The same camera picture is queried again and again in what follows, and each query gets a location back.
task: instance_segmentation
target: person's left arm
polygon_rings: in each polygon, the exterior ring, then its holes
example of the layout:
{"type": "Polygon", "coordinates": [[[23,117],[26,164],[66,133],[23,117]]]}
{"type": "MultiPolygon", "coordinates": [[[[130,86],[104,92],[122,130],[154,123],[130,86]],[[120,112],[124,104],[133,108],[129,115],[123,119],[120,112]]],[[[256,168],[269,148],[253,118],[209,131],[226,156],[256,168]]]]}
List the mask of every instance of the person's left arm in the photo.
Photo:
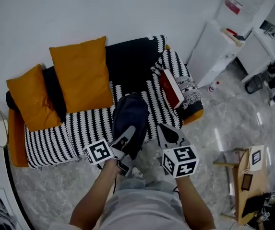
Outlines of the person's left arm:
{"type": "Polygon", "coordinates": [[[105,162],[95,183],[73,210],[69,224],[82,230],[91,230],[95,227],[119,171],[117,160],[110,159],[105,162]]]}

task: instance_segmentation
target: black baseboard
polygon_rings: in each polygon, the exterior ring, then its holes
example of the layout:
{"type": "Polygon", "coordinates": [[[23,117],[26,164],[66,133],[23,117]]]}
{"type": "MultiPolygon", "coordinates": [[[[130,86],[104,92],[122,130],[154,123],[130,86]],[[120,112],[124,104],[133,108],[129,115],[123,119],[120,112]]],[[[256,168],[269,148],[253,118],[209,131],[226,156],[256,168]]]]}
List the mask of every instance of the black baseboard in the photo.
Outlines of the black baseboard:
{"type": "Polygon", "coordinates": [[[14,198],[16,199],[18,207],[19,207],[19,209],[22,213],[22,216],[24,217],[28,227],[30,228],[30,230],[35,230],[33,224],[31,223],[30,219],[28,218],[28,216],[27,216],[27,214],[26,214],[26,212],[23,208],[23,205],[21,203],[21,200],[18,196],[17,189],[16,189],[16,186],[14,184],[13,177],[12,177],[12,170],[11,170],[11,164],[10,164],[10,160],[9,160],[8,150],[6,148],[4,148],[4,158],[5,158],[7,175],[8,175],[8,179],[9,179],[9,182],[11,184],[11,187],[12,187],[14,198]]]}

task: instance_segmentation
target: wooden table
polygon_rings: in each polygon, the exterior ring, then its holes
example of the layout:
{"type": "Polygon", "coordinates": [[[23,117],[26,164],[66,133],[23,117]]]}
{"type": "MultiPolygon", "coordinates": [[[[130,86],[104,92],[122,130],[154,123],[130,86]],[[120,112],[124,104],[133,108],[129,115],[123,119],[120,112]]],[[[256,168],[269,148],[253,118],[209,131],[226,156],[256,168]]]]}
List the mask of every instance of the wooden table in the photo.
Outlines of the wooden table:
{"type": "Polygon", "coordinates": [[[242,217],[243,210],[245,208],[245,204],[247,199],[254,196],[261,196],[263,193],[267,191],[267,169],[265,156],[263,158],[262,169],[254,172],[247,172],[247,174],[253,174],[251,187],[249,191],[242,191],[241,186],[244,178],[244,174],[242,171],[245,170],[249,163],[249,149],[235,149],[237,151],[244,152],[243,156],[240,159],[238,164],[236,163],[216,163],[215,165],[232,167],[232,174],[234,180],[234,191],[235,191],[235,217],[221,214],[222,216],[235,219],[239,225],[247,224],[256,214],[257,212],[252,212],[247,214],[245,217],[242,217]]]}

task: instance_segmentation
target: red and white poster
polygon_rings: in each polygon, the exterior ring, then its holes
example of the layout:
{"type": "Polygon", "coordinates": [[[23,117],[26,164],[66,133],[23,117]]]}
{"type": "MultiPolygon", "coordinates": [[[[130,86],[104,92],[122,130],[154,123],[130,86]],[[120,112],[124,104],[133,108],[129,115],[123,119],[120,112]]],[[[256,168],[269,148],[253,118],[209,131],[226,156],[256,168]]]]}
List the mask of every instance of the red and white poster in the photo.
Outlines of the red and white poster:
{"type": "Polygon", "coordinates": [[[225,5],[235,14],[239,14],[241,8],[243,7],[243,5],[236,0],[225,0],[225,5]]]}

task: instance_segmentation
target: white countertop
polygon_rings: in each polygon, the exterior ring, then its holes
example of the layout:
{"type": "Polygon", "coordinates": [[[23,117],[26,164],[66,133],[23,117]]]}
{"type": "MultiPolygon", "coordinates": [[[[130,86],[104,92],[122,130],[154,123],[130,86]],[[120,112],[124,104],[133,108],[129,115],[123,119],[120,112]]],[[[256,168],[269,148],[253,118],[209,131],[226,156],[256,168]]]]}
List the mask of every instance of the white countertop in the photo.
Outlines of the white countertop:
{"type": "Polygon", "coordinates": [[[261,42],[265,50],[268,52],[272,61],[275,61],[275,40],[270,36],[264,34],[264,30],[259,28],[253,28],[252,33],[261,42]]]}

